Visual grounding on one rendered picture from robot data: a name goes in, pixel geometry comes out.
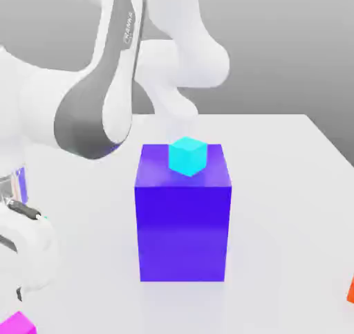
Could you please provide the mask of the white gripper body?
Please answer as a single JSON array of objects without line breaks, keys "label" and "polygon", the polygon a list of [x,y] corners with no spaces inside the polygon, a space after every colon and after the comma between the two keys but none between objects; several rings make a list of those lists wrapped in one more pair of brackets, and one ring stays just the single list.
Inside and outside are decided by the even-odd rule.
[{"label": "white gripper body", "polygon": [[59,246],[50,221],[39,212],[20,214],[0,204],[0,235],[14,243],[19,259],[17,293],[29,294],[53,282]]}]

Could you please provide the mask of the small magenta cube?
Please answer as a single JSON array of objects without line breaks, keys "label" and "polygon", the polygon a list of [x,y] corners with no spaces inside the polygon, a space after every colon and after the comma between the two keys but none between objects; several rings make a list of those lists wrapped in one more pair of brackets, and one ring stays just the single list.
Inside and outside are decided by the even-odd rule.
[{"label": "small magenta cube", "polygon": [[37,328],[21,311],[18,311],[0,323],[0,334],[37,334]]}]

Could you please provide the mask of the small cyan cube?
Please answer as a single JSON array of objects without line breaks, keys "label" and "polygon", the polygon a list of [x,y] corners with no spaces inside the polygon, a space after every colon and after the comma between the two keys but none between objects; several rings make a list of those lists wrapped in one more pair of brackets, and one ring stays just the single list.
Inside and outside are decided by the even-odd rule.
[{"label": "small cyan cube", "polygon": [[197,174],[207,166],[207,143],[183,137],[169,144],[168,166],[185,176]]}]

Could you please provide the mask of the large blue box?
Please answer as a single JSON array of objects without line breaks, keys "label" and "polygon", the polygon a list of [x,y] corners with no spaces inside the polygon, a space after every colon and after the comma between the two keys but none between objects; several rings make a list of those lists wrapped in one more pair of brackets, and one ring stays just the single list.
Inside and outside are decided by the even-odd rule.
[{"label": "large blue box", "polygon": [[134,187],[141,281],[225,278],[232,182],[220,145],[194,176],[168,167],[167,145],[144,145]]}]

